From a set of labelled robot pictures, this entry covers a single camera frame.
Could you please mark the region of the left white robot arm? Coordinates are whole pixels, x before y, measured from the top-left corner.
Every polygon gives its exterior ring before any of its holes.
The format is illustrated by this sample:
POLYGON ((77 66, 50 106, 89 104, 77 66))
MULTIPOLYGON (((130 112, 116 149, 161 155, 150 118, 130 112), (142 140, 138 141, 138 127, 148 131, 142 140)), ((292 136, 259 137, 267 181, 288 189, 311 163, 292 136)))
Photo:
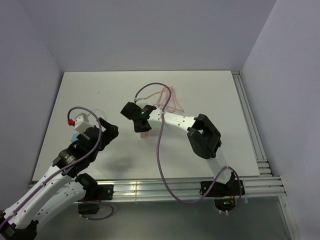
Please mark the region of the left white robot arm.
POLYGON ((98 204, 102 193, 84 169, 98 152, 119 135, 116 125, 99 117, 97 125, 79 115, 68 124, 77 131, 76 141, 62 150, 44 176, 15 204, 0 213, 0 233, 6 240, 33 240, 38 228, 74 202, 98 204))

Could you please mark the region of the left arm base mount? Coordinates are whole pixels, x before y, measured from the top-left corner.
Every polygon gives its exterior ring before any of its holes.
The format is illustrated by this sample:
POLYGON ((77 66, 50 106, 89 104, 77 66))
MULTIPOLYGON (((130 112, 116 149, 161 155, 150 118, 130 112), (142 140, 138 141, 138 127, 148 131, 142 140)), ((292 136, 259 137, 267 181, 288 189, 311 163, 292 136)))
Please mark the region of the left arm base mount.
POLYGON ((111 200, 113 197, 114 186, 107 184, 106 186, 98 185, 98 182, 87 173, 78 175, 75 182, 81 184, 84 190, 84 197, 80 199, 78 204, 78 213, 83 218, 93 220, 89 215, 96 215, 100 210, 100 203, 103 200, 111 200))

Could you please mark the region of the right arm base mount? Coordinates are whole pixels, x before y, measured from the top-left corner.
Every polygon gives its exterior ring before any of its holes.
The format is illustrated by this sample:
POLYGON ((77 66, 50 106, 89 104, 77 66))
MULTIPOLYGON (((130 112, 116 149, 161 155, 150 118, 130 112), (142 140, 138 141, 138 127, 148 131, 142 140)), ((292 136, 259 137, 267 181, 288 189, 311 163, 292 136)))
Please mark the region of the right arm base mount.
POLYGON ((236 197, 244 196, 245 193, 243 181, 240 180, 239 184, 237 180, 233 180, 226 184, 216 182, 206 197, 215 198, 214 204, 219 211, 229 212, 237 205, 236 197))

